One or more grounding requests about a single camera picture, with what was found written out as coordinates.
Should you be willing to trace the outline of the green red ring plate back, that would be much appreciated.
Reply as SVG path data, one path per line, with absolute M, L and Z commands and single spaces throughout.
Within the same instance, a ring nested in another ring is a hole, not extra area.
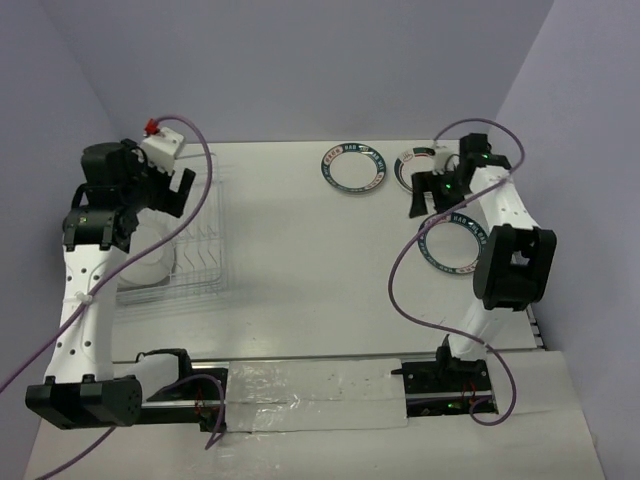
M 412 193 L 411 177 L 414 173 L 432 171 L 435 166 L 436 152 L 431 147 L 412 147 L 403 151 L 393 165 L 394 177 L 400 187 Z

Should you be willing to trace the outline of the green red ring plate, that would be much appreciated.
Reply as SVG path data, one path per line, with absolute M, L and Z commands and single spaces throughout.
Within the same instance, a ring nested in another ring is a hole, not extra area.
M 162 240 L 168 228 L 154 220 L 140 221 L 132 235 L 128 258 L 131 258 Z M 125 268 L 119 275 L 120 288 L 147 287 L 166 280 L 175 263 L 175 248 L 172 242 L 148 253 Z
M 412 193 L 411 177 L 414 173 L 432 171 L 435 166 L 436 152 L 431 147 L 412 147 L 403 151 L 393 165 L 394 177 L 400 187 Z

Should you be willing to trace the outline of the green red ring plate front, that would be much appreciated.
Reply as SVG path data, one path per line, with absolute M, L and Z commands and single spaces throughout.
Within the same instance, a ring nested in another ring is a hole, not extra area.
M 154 220 L 140 221 L 132 235 L 128 258 L 131 258 L 162 240 L 168 228 Z M 175 248 L 172 242 L 148 253 L 125 268 L 119 275 L 120 288 L 147 287 L 166 280 L 175 263 Z

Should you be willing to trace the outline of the green rim lettered plate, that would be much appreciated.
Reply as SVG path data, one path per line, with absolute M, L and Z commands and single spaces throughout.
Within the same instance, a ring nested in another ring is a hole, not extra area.
M 387 176 L 383 156 L 373 147 L 356 142 L 331 147 L 322 157 L 320 168 L 331 187 L 352 195 L 368 194 Z

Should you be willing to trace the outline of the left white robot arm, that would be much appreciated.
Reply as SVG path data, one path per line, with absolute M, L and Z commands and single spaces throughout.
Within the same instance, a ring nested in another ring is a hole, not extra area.
M 183 349 L 155 351 L 120 378 L 112 361 L 117 278 L 127 267 L 142 210 L 183 215 L 195 179 L 184 169 L 178 189 L 171 188 L 183 148 L 176 139 L 124 139 L 82 153 L 85 181 L 63 221 L 60 334 L 42 383 L 28 386 L 25 395 L 31 411 L 62 430 L 132 426 L 158 390 L 177 399 L 194 390 L 196 375 Z

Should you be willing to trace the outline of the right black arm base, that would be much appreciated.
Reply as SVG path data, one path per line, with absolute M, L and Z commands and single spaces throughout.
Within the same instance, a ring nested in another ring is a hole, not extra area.
M 402 362 L 391 375 L 403 381 L 407 415 L 435 417 L 497 413 L 487 364 L 453 360 Z

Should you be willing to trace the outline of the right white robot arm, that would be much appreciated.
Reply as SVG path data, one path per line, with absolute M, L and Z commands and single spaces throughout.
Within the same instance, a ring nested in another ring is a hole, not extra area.
M 557 245 L 554 231 L 541 228 L 528 213 L 511 178 L 506 156 L 491 151 L 488 136 L 471 133 L 459 140 L 456 153 L 428 147 L 433 167 L 411 174 L 411 218 L 428 213 L 431 200 L 437 215 L 446 213 L 475 233 L 466 217 L 452 208 L 464 200 L 477 201 L 487 223 L 487 236 L 479 242 L 473 266 L 472 301 L 461 324 L 461 334 L 449 335 L 451 357 L 434 368 L 436 383 L 447 391 L 469 379 L 465 361 L 486 355 L 490 343 L 513 312 L 526 310 L 544 295 Z

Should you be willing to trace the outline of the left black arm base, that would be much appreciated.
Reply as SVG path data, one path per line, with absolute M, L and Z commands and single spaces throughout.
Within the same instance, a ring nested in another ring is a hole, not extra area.
M 196 424 L 213 433 L 220 414 L 216 385 L 204 378 L 166 389 L 142 404 L 135 425 Z

